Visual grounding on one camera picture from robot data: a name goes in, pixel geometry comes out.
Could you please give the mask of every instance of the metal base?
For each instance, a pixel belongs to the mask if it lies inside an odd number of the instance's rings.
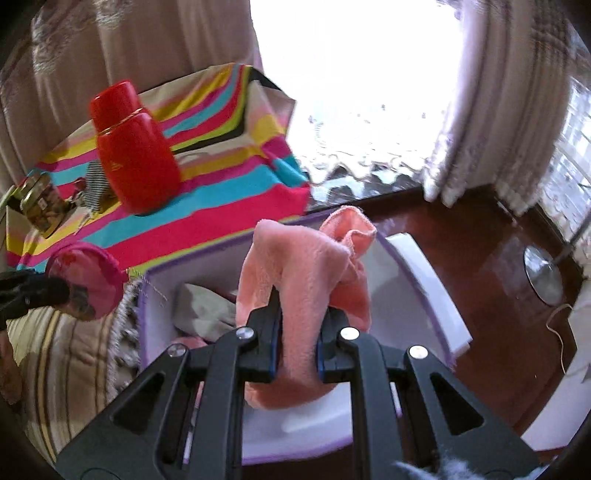
[[[558,267],[553,265],[552,257],[546,250],[526,247],[523,262],[525,273],[536,295],[545,304],[554,307],[562,302],[562,277]]]

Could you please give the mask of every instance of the striped fabric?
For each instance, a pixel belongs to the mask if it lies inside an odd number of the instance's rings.
[[[285,141],[293,101],[253,67],[211,67],[141,97],[181,165],[180,195],[148,216],[130,216],[117,203],[74,236],[85,215],[79,209],[48,239],[11,212],[10,266],[44,271],[54,251],[79,240],[106,248],[122,268],[141,272],[251,229],[261,218],[304,212],[309,187]],[[51,174],[66,197],[97,157],[88,123],[37,167]]]
[[[141,97],[181,165],[180,195],[148,216],[131,216],[117,203],[74,235],[86,215],[78,209],[48,239],[7,209],[8,265],[44,271],[56,249],[86,241],[106,248],[122,268],[141,272],[239,235],[261,218],[303,214],[309,187],[285,142],[294,102],[258,71],[212,67]],[[94,134],[87,123],[37,166],[64,197],[97,159]],[[118,310],[125,310],[123,302]],[[121,317],[80,322],[44,308],[10,322],[25,382],[23,427],[49,462],[114,398]]]
[[[96,322],[78,322],[45,307],[8,322],[24,379],[22,425],[50,463],[107,405],[114,320],[111,314]]]
[[[82,196],[85,205],[93,213],[104,212],[108,207],[108,200],[115,196],[99,160],[92,160],[88,163],[86,188],[82,192]]]

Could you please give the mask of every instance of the bright window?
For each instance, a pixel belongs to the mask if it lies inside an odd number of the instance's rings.
[[[436,0],[251,8],[265,74],[298,102],[288,142],[315,201],[385,193],[374,186],[387,191],[400,175],[416,180],[453,96],[459,13]]]
[[[569,108],[541,204],[568,240],[591,207],[591,92],[572,80]]]

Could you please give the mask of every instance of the polished wood floor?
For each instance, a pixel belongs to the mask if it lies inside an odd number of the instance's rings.
[[[551,254],[560,242],[541,215],[514,219],[487,190],[464,196],[452,209],[426,203],[420,194],[372,199],[362,205],[383,235],[409,232],[451,295],[473,336],[457,362],[457,377],[518,432],[524,432],[556,388],[560,344],[545,323],[552,308],[538,299],[523,267],[527,245]],[[565,301],[573,304],[582,278],[571,261],[561,265]],[[568,312],[553,327],[575,352]],[[246,479],[352,479],[352,449],[304,462],[245,468]]]

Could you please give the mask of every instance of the white storage box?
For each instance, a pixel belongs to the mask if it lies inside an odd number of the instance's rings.
[[[292,224],[318,228],[328,214],[308,215]],[[402,254],[392,245],[396,238]],[[362,258],[371,295],[370,332],[383,345],[401,349],[424,345],[447,365],[453,365],[456,355],[471,340],[466,326],[412,237],[394,236],[389,240],[378,236]],[[244,234],[147,272],[148,284],[142,286],[139,299],[142,367],[181,335],[171,322],[178,287],[193,283],[216,291],[236,290],[251,243],[252,234]],[[150,284],[168,301],[163,301]],[[244,464],[322,455],[351,440],[348,384],[340,384],[323,398],[296,408],[244,409]]]

